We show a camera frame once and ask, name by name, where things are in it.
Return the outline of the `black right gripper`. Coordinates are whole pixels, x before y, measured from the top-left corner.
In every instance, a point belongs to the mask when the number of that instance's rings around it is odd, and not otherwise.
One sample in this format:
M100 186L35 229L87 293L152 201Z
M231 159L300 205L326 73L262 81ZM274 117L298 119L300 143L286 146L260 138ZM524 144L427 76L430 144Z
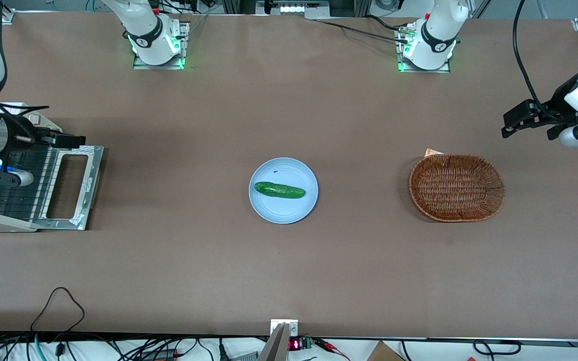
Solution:
M0 113L0 121L6 126L7 141L3 151L26 151L34 145L43 145L58 149L78 149L86 144L85 136L63 133L48 127L36 127L23 115Z

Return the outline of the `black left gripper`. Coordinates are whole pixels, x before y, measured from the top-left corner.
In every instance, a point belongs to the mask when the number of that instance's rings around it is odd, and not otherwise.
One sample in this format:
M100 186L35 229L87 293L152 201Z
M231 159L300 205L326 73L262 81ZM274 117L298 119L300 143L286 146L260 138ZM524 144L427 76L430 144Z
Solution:
M553 141L567 127L577 126L578 111L565 100L565 96L575 87L577 81L578 75L573 75L555 89L549 100L544 102L524 100L505 112L503 116L504 126L501 129L502 137L507 139L520 130L554 125L547 130L548 140Z

